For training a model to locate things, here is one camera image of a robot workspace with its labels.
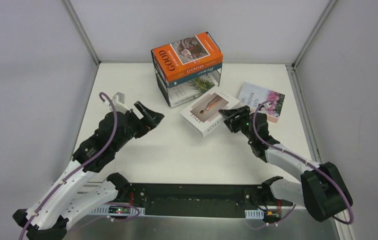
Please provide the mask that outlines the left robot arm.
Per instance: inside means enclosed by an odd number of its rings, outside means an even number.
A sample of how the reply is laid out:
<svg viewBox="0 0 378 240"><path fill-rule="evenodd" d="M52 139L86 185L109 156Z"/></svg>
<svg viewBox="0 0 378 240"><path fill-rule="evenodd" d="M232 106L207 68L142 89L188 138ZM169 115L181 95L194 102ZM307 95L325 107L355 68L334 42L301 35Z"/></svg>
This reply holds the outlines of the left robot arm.
<svg viewBox="0 0 378 240"><path fill-rule="evenodd" d="M115 159L116 153L131 139L138 139L156 128L164 114L134 106L142 118L124 104L112 106L97 129L72 155L66 169L47 193L28 209L18 209L13 219L22 228L19 239L61 240L67 231L96 207L116 200L130 200L130 183L120 173L110 174L94 190L76 199L89 180Z"/></svg>

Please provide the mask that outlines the white Style magazine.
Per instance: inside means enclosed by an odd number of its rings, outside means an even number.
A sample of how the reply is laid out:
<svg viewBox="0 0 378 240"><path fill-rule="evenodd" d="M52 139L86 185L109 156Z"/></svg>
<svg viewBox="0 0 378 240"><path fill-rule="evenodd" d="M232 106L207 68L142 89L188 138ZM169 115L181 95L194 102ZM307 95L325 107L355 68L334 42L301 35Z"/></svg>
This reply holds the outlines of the white Style magazine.
<svg viewBox="0 0 378 240"><path fill-rule="evenodd" d="M219 110L230 110L240 106L239 99L214 86L184 108L180 115L196 132L206 137L224 121Z"/></svg>

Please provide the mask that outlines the white Singularity book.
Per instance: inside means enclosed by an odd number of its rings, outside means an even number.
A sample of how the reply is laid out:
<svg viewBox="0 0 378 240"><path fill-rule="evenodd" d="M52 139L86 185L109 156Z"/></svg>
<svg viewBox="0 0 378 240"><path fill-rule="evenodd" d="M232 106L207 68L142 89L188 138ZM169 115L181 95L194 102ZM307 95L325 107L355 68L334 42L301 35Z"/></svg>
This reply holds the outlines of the white Singularity book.
<svg viewBox="0 0 378 240"><path fill-rule="evenodd" d="M190 102L208 92L213 87L218 87L219 82L211 74L207 73L193 78L182 84L168 87L168 100L171 108Z"/></svg>

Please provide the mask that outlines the orange Good Morning book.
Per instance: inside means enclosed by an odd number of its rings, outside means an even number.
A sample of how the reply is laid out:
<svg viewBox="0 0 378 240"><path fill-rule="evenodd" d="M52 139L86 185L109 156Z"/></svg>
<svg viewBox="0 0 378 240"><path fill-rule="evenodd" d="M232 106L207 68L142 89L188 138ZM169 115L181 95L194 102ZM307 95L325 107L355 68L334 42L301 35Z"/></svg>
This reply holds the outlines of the orange Good Morning book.
<svg viewBox="0 0 378 240"><path fill-rule="evenodd" d="M207 31L154 48L151 56L157 60L168 82L223 63L224 57Z"/></svg>

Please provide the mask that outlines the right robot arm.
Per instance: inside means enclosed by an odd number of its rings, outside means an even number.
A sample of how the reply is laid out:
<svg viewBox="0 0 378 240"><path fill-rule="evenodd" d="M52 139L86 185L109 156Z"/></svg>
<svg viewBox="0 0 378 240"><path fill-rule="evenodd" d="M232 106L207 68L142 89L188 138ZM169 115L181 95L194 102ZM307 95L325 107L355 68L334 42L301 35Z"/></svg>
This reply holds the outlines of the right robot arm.
<svg viewBox="0 0 378 240"><path fill-rule="evenodd" d="M318 222L329 218L346 225L354 222L353 199L335 164L308 161L288 150L270 135L264 113L251 112L248 106L221 109L219 113L231 133L247 137L257 158L296 178L293 182L277 176L263 182L260 196L265 204L286 200L306 208Z"/></svg>

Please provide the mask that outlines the teal Humor book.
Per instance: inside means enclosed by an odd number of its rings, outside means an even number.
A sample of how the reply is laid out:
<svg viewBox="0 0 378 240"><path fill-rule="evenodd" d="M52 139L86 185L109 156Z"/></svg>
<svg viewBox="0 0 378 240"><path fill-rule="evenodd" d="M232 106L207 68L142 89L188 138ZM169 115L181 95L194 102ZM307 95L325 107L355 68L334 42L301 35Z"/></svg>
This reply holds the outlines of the teal Humor book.
<svg viewBox="0 0 378 240"><path fill-rule="evenodd" d="M190 80L192 80L194 78L201 77L201 76L206 75L206 74L212 74L212 76L214 77L215 81L220 85L222 67L223 67L223 64L222 63L218 63L218 64L216 64L214 66L209 66L209 67L207 67L205 69L196 70L194 72L191 72L189 75L182 76L182 77L180 77L180 78L178 78L176 80L173 80L171 82L163 79L163 82L164 82L164 84L167 87L172 88L172 87L181 85L183 83L186 83L186 82L188 82L188 81L190 81Z"/></svg>

